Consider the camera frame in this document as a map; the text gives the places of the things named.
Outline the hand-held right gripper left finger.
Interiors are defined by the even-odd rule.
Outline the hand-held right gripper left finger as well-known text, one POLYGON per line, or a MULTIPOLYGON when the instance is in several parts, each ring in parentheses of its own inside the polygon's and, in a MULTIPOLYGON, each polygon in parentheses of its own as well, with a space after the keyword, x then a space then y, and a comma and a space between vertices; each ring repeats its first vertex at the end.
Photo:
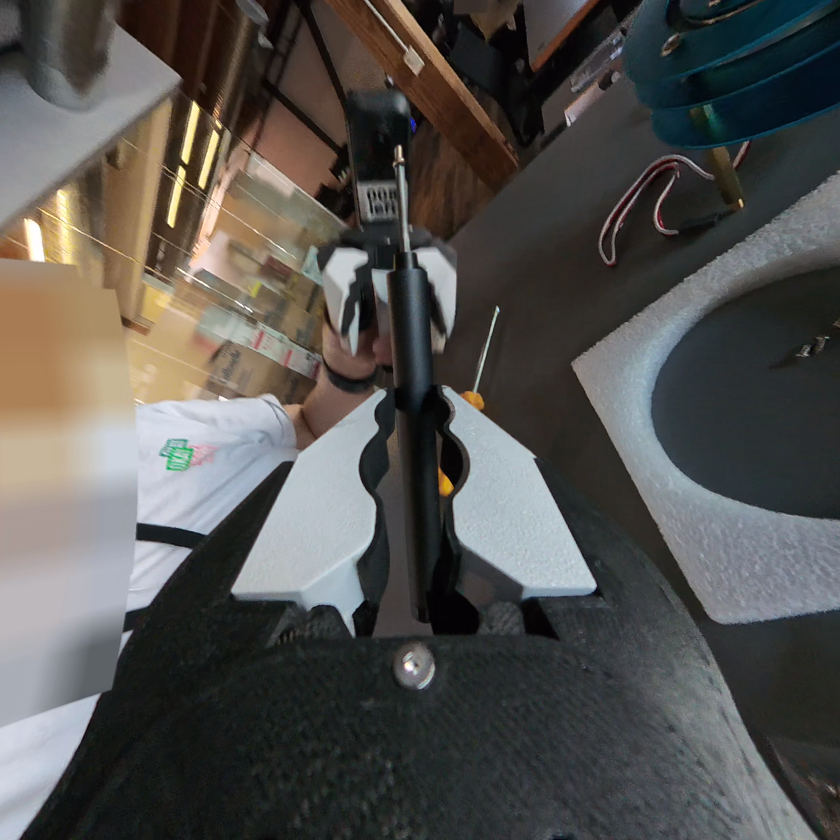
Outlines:
POLYGON ((331 606, 351 634, 373 632, 391 565, 377 490, 394 425, 393 393, 376 391, 297 457, 234 598, 331 606))

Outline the wooden board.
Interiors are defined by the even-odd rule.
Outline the wooden board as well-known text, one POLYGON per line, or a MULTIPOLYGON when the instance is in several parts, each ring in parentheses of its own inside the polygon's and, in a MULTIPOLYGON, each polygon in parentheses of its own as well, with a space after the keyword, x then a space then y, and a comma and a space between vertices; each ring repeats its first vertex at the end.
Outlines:
POLYGON ((409 101, 493 193, 518 172, 518 157, 403 2, 328 1, 409 101))

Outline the person's left hand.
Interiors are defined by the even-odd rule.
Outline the person's left hand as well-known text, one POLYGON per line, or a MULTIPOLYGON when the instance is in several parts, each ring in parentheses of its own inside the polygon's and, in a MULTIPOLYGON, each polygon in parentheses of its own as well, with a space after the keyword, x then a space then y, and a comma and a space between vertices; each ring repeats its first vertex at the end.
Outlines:
POLYGON ((342 339, 333 328, 329 315, 324 313, 322 328, 322 357, 327 366, 344 378, 354 381, 367 379, 379 369, 391 369, 392 343, 389 334, 379 332, 378 323, 359 333, 355 353, 350 351, 348 339, 342 339))

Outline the yellow handled screwdriver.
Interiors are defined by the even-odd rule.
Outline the yellow handled screwdriver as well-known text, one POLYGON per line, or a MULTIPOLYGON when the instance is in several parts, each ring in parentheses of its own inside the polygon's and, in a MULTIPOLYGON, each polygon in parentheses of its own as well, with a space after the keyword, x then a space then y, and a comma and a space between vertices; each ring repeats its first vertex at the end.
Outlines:
MULTIPOLYGON (((479 358, 478 358, 477 365, 476 365, 476 372, 475 372, 475 375, 474 375, 473 381, 472 381, 472 387, 460 394, 462 399, 464 399, 468 404, 470 404, 472 407, 474 407, 479 412, 483 412, 485 410, 485 407, 486 407, 485 400, 484 400, 482 394, 480 393, 480 382, 481 382, 481 378, 482 378, 482 375, 483 375, 484 370, 485 370, 485 366, 486 366, 486 363, 487 363, 487 356, 488 356, 489 351, 490 351, 491 342, 492 342, 492 339, 494 337, 494 332, 496 330, 497 321, 499 319, 500 312, 501 312, 500 307, 495 306, 494 311, 493 311, 492 316, 491 316, 490 326, 489 326, 489 329, 488 329, 488 333, 487 333, 485 342, 483 343, 483 345, 481 347, 481 350, 480 350, 480 353, 479 353, 479 358)), ((455 486, 452 483, 452 481, 450 480, 450 478, 448 478, 446 476, 446 474, 444 473, 444 471, 441 468, 438 468, 438 470, 437 470, 437 484, 438 484, 438 494, 441 497, 450 496, 453 493, 454 488, 455 488, 455 486)))

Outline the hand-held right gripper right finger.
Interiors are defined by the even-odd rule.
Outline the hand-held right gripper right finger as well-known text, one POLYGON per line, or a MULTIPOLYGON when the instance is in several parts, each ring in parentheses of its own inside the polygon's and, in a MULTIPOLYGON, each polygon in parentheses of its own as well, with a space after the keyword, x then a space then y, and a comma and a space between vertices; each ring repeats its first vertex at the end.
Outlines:
POLYGON ((432 613, 593 595, 595 577, 535 454, 450 387, 436 391, 442 525, 432 613))

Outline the grey rounded object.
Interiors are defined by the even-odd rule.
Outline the grey rounded object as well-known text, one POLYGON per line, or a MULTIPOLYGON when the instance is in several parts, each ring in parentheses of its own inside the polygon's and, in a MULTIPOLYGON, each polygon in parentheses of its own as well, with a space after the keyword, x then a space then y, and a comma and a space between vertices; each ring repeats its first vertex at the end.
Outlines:
POLYGON ((21 1, 26 78, 62 109, 92 109, 102 93, 120 1, 21 1))

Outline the stack of cardboard boxes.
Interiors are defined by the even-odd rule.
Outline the stack of cardboard boxes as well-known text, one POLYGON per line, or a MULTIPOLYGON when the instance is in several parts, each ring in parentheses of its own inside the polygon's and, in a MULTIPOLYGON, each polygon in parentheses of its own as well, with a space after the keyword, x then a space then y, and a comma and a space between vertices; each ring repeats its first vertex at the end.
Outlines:
POLYGON ((213 345, 207 389, 223 398, 269 393, 281 403, 302 403, 321 366, 320 285, 276 260, 261 265, 236 248, 209 249, 187 278, 208 299, 196 329, 213 345))

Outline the black wristband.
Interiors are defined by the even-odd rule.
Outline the black wristband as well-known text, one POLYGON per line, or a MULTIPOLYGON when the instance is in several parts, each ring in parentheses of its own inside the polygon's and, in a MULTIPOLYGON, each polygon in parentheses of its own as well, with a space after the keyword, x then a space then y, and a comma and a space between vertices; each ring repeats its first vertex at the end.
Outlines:
POLYGON ((337 372, 326 360, 322 360, 321 367, 331 386, 343 393, 360 395, 375 389, 378 367, 374 367, 372 373, 361 378, 353 378, 337 372))

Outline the black precision screwdriver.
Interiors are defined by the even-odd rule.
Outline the black precision screwdriver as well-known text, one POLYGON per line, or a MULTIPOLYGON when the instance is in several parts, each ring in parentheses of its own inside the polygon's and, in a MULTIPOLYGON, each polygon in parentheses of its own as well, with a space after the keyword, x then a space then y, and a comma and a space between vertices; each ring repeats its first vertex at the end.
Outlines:
POLYGON ((430 623, 428 595, 438 560, 440 514, 429 288, 411 247, 406 165, 394 170, 398 237, 387 289, 406 558, 413 614, 418 622, 430 623))

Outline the white board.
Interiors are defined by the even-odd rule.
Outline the white board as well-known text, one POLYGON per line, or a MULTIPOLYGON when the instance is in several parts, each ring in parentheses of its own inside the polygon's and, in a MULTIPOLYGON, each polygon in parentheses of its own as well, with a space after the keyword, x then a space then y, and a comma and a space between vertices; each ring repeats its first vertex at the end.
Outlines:
POLYGON ((29 86, 24 58, 3 56, 1 228, 80 172, 180 84, 172 68, 121 27, 112 36, 100 93, 87 111, 48 103, 29 86))

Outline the blue round metal chassis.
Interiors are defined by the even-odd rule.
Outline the blue round metal chassis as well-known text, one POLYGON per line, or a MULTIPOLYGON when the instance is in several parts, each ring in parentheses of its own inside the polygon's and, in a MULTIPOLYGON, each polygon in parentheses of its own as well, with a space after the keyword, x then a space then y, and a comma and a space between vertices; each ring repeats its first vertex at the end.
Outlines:
POLYGON ((727 211, 744 206, 727 148, 838 108, 838 1, 647 1, 624 70, 664 143, 710 153, 727 211))

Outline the person's white shirt torso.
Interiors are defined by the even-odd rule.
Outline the person's white shirt torso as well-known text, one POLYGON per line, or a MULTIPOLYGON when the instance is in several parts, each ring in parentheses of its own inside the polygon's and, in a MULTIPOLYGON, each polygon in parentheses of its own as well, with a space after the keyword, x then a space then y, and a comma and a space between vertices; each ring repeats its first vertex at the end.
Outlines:
MULTIPOLYGON (((280 464, 297 456, 274 395, 158 402, 136 409, 139 524, 207 535, 280 464)), ((1 838, 20 838, 56 788, 99 696, 1 729, 1 838)))

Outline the person's left forearm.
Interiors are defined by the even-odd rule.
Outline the person's left forearm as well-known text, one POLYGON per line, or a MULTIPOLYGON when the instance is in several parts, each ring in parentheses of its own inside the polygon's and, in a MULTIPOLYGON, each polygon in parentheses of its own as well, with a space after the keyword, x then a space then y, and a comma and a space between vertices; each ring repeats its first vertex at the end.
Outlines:
POLYGON ((374 390, 371 387, 364 392, 349 393, 328 379, 318 380, 303 403, 282 407, 293 427, 295 448, 298 451, 308 448, 372 396, 374 390))

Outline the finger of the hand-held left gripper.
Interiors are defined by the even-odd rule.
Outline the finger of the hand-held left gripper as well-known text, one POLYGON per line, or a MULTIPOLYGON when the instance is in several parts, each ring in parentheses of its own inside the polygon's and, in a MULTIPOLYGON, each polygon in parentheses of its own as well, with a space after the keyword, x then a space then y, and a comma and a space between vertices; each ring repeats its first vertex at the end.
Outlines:
POLYGON ((375 322, 375 289, 369 254, 363 248, 349 246, 323 251, 320 271, 329 320, 343 348, 356 356, 362 334, 375 322))
POLYGON ((444 350, 455 327, 457 312, 457 255, 440 239, 420 248, 420 267, 430 288, 432 349, 444 350))

